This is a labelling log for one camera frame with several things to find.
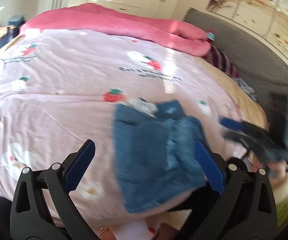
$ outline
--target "red object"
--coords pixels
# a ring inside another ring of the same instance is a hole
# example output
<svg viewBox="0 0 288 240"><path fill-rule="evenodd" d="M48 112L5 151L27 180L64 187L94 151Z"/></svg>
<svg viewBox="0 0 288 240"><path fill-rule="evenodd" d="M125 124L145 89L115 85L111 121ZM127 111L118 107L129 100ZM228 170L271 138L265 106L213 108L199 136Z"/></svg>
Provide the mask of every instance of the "red object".
<svg viewBox="0 0 288 240"><path fill-rule="evenodd" d="M160 71L162 69L161 64L159 64L155 60L152 60L151 62L148 62L147 65L150 65L151 67L153 67L155 70L158 70L158 71Z"/></svg>
<svg viewBox="0 0 288 240"><path fill-rule="evenodd" d="M152 41L166 48L202 57L211 50L206 33L186 22L138 17L85 3L46 11L21 27L26 29L94 30L109 35Z"/></svg>
<svg viewBox="0 0 288 240"><path fill-rule="evenodd" d="M103 101L105 102L118 102L118 101L124 101L125 95L124 94L111 94L110 92L106 92L104 94Z"/></svg>
<svg viewBox="0 0 288 240"><path fill-rule="evenodd" d="M155 234L156 234L156 231L155 231L155 229L154 229L154 228L149 228L149 229L148 229L148 231L149 231L151 234L153 234L153 235L155 235Z"/></svg>
<svg viewBox="0 0 288 240"><path fill-rule="evenodd" d="M23 56L26 56L28 54L30 54L31 52L33 52L36 48L28 48L26 50L21 51Z"/></svg>

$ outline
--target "blue container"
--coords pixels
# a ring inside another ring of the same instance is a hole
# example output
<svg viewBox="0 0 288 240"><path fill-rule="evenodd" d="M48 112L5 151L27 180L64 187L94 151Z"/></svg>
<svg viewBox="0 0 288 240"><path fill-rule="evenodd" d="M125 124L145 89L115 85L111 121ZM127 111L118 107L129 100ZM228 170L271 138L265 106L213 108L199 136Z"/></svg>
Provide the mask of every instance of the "blue container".
<svg viewBox="0 0 288 240"><path fill-rule="evenodd" d="M21 23L25 22L24 15L14 15L8 20L8 25L18 27Z"/></svg>

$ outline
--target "green object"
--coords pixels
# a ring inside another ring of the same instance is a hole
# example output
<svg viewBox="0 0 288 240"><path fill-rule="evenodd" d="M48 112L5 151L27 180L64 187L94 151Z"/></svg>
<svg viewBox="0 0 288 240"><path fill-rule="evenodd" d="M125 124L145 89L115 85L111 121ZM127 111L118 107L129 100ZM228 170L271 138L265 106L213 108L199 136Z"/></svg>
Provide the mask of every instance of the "green object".
<svg viewBox="0 0 288 240"><path fill-rule="evenodd" d="M276 205L277 227L282 231L288 225L288 198Z"/></svg>
<svg viewBox="0 0 288 240"><path fill-rule="evenodd" d="M118 88L110 88L109 93L111 95L119 95L119 94L123 93L123 90L120 90Z"/></svg>
<svg viewBox="0 0 288 240"><path fill-rule="evenodd" d="M30 80L30 77L29 76L21 76L20 78L19 78L19 80L24 80L24 81L29 81Z"/></svg>
<svg viewBox="0 0 288 240"><path fill-rule="evenodd" d="M147 58L148 60L150 60L150 61L154 61L151 57L149 57L149 56L146 56L146 57L144 57L144 58Z"/></svg>
<svg viewBox="0 0 288 240"><path fill-rule="evenodd" d="M201 105L204 105L204 106L206 106L207 105L207 102L206 101L204 101L204 100L199 100L199 103L201 104Z"/></svg>

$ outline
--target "metal screw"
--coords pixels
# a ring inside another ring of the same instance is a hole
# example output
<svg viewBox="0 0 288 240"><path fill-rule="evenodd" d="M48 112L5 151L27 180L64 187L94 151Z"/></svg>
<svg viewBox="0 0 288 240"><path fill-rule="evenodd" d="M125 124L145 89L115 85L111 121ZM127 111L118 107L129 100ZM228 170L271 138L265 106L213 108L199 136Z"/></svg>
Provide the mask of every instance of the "metal screw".
<svg viewBox="0 0 288 240"><path fill-rule="evenodd" d="M237 167L236 167L235 164L230 164L230 165L228 166L228 168L229 168L231 171L236 171L236 170L237 170Z"/></svg>
<svg viewBox="0 0 288 240"><path fill-rule="evenodd" d="M24 174L28 173L28 172L29 172L29 168L28 168L28 167L24 168L22 172L23 172Z"/></svg>
<svg viewBox="0 0 288 240"><path fill-rule="evenodd" d="M59 163L54 163L54 164L52 165L52 169L53 169L53 170L58 170L58 169L60 168L60 166L61 166L61 164L59 164Z"/></svg>
<svg viewBox="0 0 288 240"><path fill-rule="evenodd" d="M263 170L263 169L259 169L259 173L262 174L262 175L265 175L265 174L266 174L266 171Z"/></svg>

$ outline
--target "person's hand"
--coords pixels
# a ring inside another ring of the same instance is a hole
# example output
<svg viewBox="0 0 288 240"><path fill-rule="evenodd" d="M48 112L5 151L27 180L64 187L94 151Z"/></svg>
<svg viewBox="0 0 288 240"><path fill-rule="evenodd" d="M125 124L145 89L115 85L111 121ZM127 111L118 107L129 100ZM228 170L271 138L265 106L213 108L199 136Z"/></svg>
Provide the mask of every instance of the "person's hand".
<svg viewBox="0 0 288 240"><path fill-rule="evenodd" d="M277 163L269 162L267 165L272 171L274 171L274 176L269 179L272 188L282 184L286 179L286 161L282 160Z"/></svg>
<svg viewBox="0 0 288 240"><path fill-rule="evenodd" d="M116 237L113 234L113 229L111 227L103 227L101 229L99 238L101 240L116 240Z"/></svg>

